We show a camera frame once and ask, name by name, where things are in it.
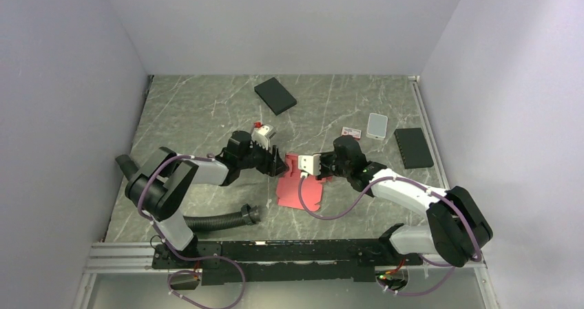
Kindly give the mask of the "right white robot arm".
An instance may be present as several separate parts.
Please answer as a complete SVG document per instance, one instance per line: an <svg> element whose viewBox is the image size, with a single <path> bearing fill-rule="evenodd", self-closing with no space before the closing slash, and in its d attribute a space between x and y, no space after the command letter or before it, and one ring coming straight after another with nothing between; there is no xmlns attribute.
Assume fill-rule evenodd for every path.
<svg viewBox="0 0 584 309"><path fill-rule="evenodd" d="M406 178L366 159L352 136L340 136L333 150L299 158L304 175L345 178L361 196L384 199L426 218L424 226L395 225L384 233L379 254L387 264L405 255L433 254L455 267L481 262L492 229L463 187L443 189Z"/></svg>

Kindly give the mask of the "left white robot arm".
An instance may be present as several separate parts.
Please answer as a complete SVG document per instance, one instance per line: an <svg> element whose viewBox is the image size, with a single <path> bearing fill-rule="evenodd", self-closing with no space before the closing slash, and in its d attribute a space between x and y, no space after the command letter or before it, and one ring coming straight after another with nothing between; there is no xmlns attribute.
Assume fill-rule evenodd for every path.
<svg viewBox="0 0 584 309"><path fill-rule="evenodd" d="M187 268L196 262L198 231L220 231L259 221L258 208L248 204L235 213L207 217L185 216L180 206L193 184L226 187L246 169L255 169L269 177L288 171L278 146L271 144L274 133L268 125L250 132L234 131L216 156L196 157L160 147L141 167L129 155L116 157L127 179L125 197L167 246L172 247L170 257L178 266Z"/></svg>

